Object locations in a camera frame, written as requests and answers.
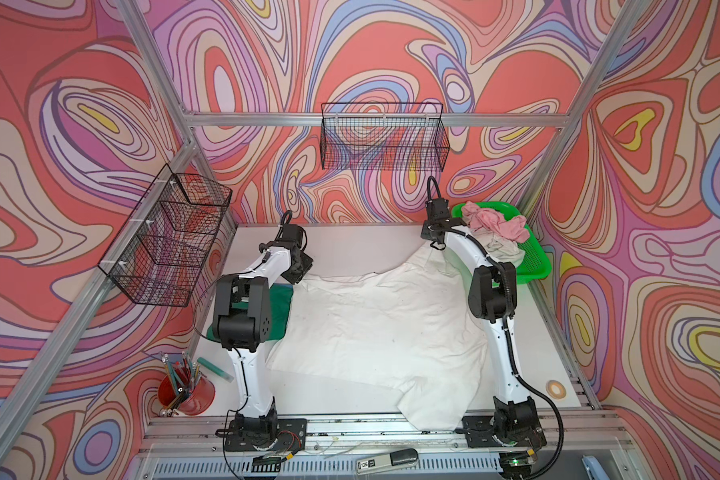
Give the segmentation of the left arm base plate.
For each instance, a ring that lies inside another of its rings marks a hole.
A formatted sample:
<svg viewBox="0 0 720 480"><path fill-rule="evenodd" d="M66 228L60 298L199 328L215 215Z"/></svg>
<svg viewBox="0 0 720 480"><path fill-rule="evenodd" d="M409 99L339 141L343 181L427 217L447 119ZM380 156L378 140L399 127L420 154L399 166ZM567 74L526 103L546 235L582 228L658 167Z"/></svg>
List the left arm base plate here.
<svg viewBox="0 0 720 480"><path fill-rule="evenodd" d="M266 419L233 419L227 428L218 430L225 452L286 452L304 449L308 420L285 418L277 421Z"/></svg>

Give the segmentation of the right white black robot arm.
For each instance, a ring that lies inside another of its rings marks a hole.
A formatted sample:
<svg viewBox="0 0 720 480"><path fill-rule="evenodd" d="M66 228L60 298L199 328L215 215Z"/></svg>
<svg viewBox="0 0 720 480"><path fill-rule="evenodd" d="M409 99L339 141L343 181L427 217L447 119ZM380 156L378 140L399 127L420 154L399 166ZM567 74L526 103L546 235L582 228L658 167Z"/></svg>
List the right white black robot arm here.
<svg viewBox="0 0 720 480"><path fill-rule="evenodd" d="M543 400L552 409L558 427L557 448L564 444L563 418L548 395L522 376L516 347L514 316L518 304L517 275L513 264L500 262L488 253L467 224L451 214L449 201L431 176L426 182L426 220L421 237L430 246L453 254L466 268L467 304L482 322L489 341L495 375L494 415L489 432L501 445L546 445L535 403Z"/></svg>

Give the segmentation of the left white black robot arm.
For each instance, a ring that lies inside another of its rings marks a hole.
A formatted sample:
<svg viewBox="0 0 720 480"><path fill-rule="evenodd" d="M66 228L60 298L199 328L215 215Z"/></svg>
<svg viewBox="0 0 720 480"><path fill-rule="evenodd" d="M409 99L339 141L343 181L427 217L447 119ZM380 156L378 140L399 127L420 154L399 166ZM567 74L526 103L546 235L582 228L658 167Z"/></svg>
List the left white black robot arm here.
<svg viewBox="0 0 720 480"><path fill-rule="evenodd" d="M309 272L306 230L292 222L293 212L280 219L275 238L259 247L246 270L226 274L216 283L212 331L234 367L241 405L228 411L222 437L230 451L274 447L280 436L275 396L269 384L266 356L272 333L271 290L283 279L296 285Z"/></svg>

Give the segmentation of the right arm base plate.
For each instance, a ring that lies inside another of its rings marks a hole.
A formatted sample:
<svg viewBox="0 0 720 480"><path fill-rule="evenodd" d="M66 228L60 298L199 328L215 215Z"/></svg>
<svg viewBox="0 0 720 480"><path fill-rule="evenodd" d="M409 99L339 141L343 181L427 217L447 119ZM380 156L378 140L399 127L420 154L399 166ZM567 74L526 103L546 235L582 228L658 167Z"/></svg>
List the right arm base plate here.
<svg viewBox="0 0 720 480"><path fill-rule="evenodd" d="M547 445L538 420L510 419L498 412L495 416L465 416L462 424L470 448L518 447L539 450Z"/></svg>

